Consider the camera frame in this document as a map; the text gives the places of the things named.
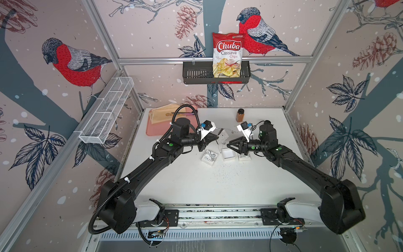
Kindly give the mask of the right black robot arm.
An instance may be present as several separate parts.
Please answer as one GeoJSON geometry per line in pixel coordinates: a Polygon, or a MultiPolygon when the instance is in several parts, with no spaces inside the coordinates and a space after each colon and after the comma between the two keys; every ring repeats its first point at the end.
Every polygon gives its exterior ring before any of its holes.
{"type": "Polygon", "coordinates": [[[229,141],[227,148],[238,154],[262,153],[274,165],[282,168],[311,188],[320,203],[296,203],[286,198],[277,205],[277,218],[284,223],[292,219],[308,219],[324,224],[335,234],[343,234],[366,218],[357,187],[349,180],[341,181],[327,175],[298,157],[291,149],[280,145],[273,124],[266,120],[259,128],[259,138],[251,139],[252,125],[238,125],[243,136],[229,141]]]}

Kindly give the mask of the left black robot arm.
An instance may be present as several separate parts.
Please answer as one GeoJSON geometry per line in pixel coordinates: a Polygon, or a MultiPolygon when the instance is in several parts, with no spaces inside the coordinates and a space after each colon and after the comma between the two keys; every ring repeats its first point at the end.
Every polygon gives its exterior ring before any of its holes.
{"type": "Polygon", "coordinates": [[[144,204],[135,204],[137,196],[160,171],[186,153],[185,147],[198,147],[203,151],[218,139],[213,134],[215,124],[209,120],[201,123],[193,106],[189,108],[196,117],[195,126],[188,118],[178,118],[177,115],[186,107],[182,105],[175,110],[170,127],[155,142],[151,155],[141,165],[116,182],[108,181],[102,186],[97,208],[88,224],[90,234],[108,230],[122,234],[133,223],[149,221],[158,225],[164,221],[165,206],[162,203],[151,198],[144,204]]]}

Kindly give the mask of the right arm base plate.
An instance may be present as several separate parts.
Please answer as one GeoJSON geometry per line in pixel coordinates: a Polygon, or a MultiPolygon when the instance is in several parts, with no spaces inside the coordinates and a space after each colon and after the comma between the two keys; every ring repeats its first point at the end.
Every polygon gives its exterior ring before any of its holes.
{"type": "Polygon", "coordinates": [[[259,210],[259,218],[262,219],[263,226],[296,225],[302,226],[305,224],[303,218],[281,217],[275,208],[263,208],[259,210]]]}

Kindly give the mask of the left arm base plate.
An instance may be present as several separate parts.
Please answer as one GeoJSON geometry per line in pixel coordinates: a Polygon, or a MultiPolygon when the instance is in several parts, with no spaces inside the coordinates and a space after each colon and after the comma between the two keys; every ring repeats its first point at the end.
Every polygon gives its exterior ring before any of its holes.
{"type": "Polygon", "coordinates": [[[176,227],[178,225],[179,210],[161,210],[153,220],[143,220],[140,227],[176,227]]]}

